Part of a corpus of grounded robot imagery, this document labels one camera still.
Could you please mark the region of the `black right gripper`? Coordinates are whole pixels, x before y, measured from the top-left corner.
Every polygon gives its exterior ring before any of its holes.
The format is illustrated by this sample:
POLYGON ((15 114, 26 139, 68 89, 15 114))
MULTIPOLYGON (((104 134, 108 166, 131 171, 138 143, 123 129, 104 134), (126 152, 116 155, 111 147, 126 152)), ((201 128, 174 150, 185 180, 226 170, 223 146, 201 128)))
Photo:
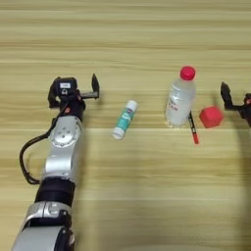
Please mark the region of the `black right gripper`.
MULTIPOLYGON (((242 109, 242 106, 232 103, 230 89, 225 82, 221 84, 221 96, 224 100, 226 110, 240 111, 242 109)), ((244 98, 243 118, 251 126, 251 93, 247 93, 244 98)))

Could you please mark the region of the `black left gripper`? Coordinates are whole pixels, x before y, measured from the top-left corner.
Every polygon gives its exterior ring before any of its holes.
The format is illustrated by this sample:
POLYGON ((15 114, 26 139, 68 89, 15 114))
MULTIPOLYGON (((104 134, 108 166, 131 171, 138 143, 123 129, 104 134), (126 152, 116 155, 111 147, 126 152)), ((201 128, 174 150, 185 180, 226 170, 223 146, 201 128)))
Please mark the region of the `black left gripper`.
POLYGON ((60 96, 60 103, 57 100, 59 79, 59 77, 56 77, 50 86, 48 93, 49 107, 58 108, 60 106, 61 117, 74 116, 81 121, 83 118, 83 112, 85 110, 85 103, 82 99, 99 98, 100 86, 96 74, 92 75, 92 90, 90 92, 82 92, 81 94, 75 93, 72 95, 60 96))

